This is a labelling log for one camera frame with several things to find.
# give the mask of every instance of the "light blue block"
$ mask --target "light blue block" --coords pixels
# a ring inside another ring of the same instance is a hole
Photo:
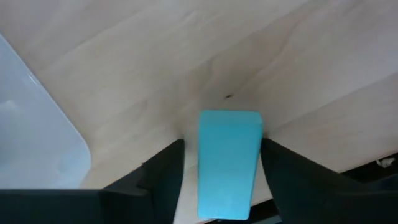
[[[249,217],[262,139],[253,111],[204,111],[199,124],[198,216]]]

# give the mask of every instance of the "wood grain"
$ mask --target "wood grain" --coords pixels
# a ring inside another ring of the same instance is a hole
[[[337,171],[396,151],[397,10],[395,0],[0,0],[0,31],[88,143],[82,187],[184,138],[175,223],[195,223],[203,109],[260,111],[272,139]],[[261,169],[256,178],[252,203],[271,198]]]

